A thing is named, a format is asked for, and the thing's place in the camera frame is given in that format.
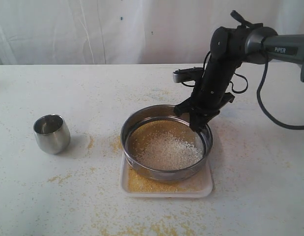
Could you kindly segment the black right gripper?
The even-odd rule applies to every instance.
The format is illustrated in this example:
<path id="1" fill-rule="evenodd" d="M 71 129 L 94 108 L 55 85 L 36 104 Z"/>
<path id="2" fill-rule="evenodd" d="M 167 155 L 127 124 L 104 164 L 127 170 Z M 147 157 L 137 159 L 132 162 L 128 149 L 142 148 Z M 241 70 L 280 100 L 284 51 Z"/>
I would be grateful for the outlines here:
<path id="1" fill-rule="evenodd" d="M 226 92 L 235 72 L 235 60 L 210 56 L 202 79 L 196 84 L 191 97 L 174 106 L 173 112 L 180 117 L 190 115 L 190 129 L 201 132 L 208 120 L 218 115 L 227 103 L 232 103 L 235 96 Z"/>

